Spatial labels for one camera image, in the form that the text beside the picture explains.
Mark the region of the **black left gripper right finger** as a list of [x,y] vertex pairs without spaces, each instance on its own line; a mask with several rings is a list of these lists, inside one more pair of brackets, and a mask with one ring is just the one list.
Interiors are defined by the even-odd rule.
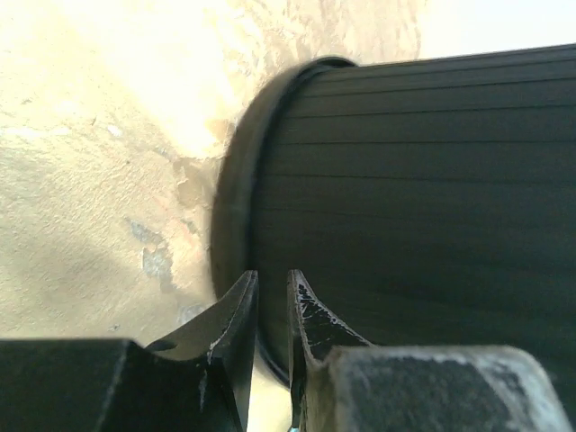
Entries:
[[294,431],[568,431],[544,368],[511,346],[377,346],[287,277]]

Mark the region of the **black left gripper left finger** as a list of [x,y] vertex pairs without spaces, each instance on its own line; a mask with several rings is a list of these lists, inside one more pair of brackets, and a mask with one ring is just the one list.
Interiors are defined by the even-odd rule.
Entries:
[[4,431],[243,431],[258,277],[141,346],[128,338],[1,343]]

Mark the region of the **large black ribbed bin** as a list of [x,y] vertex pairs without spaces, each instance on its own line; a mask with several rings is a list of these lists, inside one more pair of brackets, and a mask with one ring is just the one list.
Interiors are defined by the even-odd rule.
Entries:
[[377,345],[527,351],[573,413],[575,48],[285,70],[233,134],[210,251],[218,295],[257,271],[281,383],[298,269]]

